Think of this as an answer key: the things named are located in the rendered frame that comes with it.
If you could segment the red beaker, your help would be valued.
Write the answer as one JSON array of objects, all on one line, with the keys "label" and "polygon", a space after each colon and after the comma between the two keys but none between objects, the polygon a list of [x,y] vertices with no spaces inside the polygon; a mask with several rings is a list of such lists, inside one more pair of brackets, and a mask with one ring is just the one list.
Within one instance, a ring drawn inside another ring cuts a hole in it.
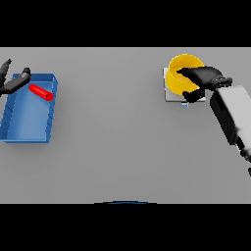
[{"label": "red beaker", "polygon": [[35,84],[30,84],[28,89],[35,95],[39,96],[40,98],[44,99],[45,101],[52,101],[53,94]]}]

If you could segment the blue tray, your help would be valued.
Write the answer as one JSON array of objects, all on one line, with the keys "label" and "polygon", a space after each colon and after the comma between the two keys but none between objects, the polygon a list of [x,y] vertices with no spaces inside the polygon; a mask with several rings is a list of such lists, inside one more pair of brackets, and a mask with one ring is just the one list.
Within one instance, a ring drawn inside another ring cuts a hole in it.
[{"label": "blue tray", "polygon": [[[32,93],[28,86],[35,84],[51,92],[46,101]],[[6,96],[0,121],[0,141],[6,143],[48,143],[51,137],[58,81],[54,74],[32,74],[30,82]]]}]

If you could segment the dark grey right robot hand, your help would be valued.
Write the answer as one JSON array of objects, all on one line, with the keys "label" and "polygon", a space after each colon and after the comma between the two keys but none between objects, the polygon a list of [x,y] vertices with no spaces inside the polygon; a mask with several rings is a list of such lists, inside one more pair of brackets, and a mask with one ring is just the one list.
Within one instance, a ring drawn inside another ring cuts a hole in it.
[{"label": "dark grey right robot hand", "polygon": [[214,67],[181,68],[177,73],[190,79],[198,86],[198,89],[191,92],[182,92],[188,103],[195,103],[203,98],[206,90],[215,91],[218,88],[232,85],[232,78],[224,77],[222,72]]}]

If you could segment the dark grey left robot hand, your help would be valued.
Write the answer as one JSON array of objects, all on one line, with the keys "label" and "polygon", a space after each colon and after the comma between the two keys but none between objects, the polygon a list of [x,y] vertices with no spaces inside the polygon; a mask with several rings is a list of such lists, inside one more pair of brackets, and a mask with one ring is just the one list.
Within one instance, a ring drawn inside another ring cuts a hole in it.
[{"label": "dark grey left robot hand", "polygon": [[12,60],[8,59],[0,67],[0,97],[4,94],[13,94],[28,84],[31,78],[30,68],[24,68],[20,75],[6,82],[7,72],[11,63]]}]

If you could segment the yellow bowl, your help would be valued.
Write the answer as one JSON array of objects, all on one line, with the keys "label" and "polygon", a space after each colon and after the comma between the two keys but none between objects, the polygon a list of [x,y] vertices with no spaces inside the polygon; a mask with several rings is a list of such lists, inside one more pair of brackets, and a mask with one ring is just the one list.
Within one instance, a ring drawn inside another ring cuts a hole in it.
[{"label": "yellow bowl", "polygon": [[166,73],[165,85],[168,90],[176,95],[181,96],[183,91],[192,92],[198,89],[198,86],[189,78],[179,74],[177,71],[182,68],[203,67],[203,62],[189,54],[174,56],[170,62]]}]

